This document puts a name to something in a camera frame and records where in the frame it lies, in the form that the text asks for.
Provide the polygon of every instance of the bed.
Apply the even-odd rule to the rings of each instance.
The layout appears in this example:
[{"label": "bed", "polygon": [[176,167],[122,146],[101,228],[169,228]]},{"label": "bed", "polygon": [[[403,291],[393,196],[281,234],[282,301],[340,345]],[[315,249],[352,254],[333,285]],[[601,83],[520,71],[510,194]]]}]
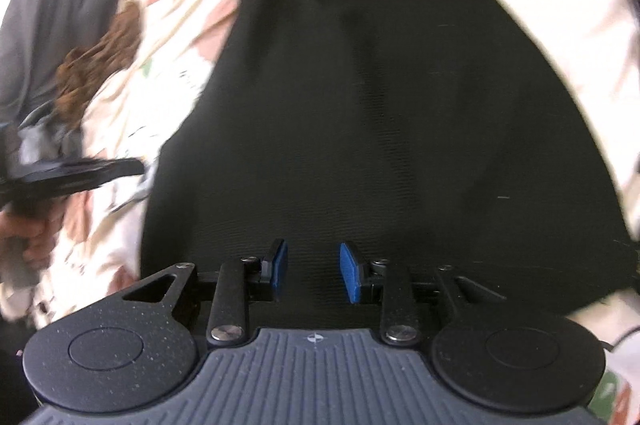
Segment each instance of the bed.
[{"label": "bed", "polygon": [[[0,12],[8,1],[0,0]],[[134,64],[98,92],[85,114],[83,129],[88,156],[136,156],[153,164],[161,145],[197,101],[239,0],[139,1],[145,9],[147,36]],[[498,1],[565,80],[617,186],[628,231],[637,239],[640,92],[638,24],[630,0]],[[172,80],[175,76],[179,82]],[[161,93],[149,96],[148,78],[161,81]],[[147,116],[154,108],[166,113],[165,107],[175,107],[176,101],[178,108],[169,119]],[[38,326],[136,280],[140,258],[132,251],[140,244],[152,172],[142,182],[123,179],[73,199],[52,267],[28,310]],[[575,318],[602,340],[614,342],[640,323],[634,301],[629,294],[610,300],[612,312],[623,314],[617,322],[611,312],[608,321],[600,314],[590,316],[593,311]],[[633,373],[626,375],[632,378]]]}]

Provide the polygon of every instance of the pillow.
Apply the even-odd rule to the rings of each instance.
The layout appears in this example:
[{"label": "pillow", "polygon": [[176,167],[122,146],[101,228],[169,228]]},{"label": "pillow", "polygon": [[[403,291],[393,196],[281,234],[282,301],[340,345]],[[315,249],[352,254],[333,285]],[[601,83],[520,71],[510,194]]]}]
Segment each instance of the pillow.
[{"label": "pillow", "polygon": [[56,97],[56,69],[103,36],[118,0],[11,0],[0,26],[0,122]]}]

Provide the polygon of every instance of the person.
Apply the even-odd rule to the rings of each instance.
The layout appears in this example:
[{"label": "person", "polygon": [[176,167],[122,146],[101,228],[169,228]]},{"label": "person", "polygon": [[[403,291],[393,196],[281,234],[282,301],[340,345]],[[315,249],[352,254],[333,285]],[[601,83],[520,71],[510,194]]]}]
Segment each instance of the person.
[{"label": "person", "polygon": [[[9,237],[28,239],[24,259],[32,268],[43,269],[62,228],[64,201],[56,200],[44,219],[31,219],[0,211],[0,241]],[[34,329],[19,321],[0,319],[0,423],[17,425],[38,408],[22,371],[22,350]]]}]

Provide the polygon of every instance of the black circular motor housing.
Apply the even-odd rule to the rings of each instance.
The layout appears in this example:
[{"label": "black circular motor housing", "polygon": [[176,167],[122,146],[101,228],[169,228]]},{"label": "black circular motor housing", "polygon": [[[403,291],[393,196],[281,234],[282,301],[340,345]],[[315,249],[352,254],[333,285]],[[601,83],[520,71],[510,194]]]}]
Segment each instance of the black circular motor housing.
[{"label": "black circular motor housing", "polygon": [[129,301],[115,294],[41,329],[23,355],[32,389],[43,402],[85,413],[158,401],[184,382],[198,356],[172,307],[167,298]]},{"label": "black circular motor housing", "polygon": [[588,403],[606,362],[582,326],[508,301],[461,310],[434,338],[431,361],[471,402],[529,415]]}]

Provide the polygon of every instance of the brown scrunched fabric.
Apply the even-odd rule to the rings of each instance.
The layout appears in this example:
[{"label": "brown scrunched fabric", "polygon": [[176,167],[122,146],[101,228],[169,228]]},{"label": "brown scrunched fabric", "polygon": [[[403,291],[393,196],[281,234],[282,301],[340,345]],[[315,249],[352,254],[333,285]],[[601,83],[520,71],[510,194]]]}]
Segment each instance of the brown scrunched fabric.
[{"label": "brown scrunched fabric", "polygon": [[56,106],[69,128],[80,126],[84,110],[102,83],[132,65],[141,37],[140,7],[129,1],[98,44],[91,49],[75,48],[67,54],[56,72]]}]

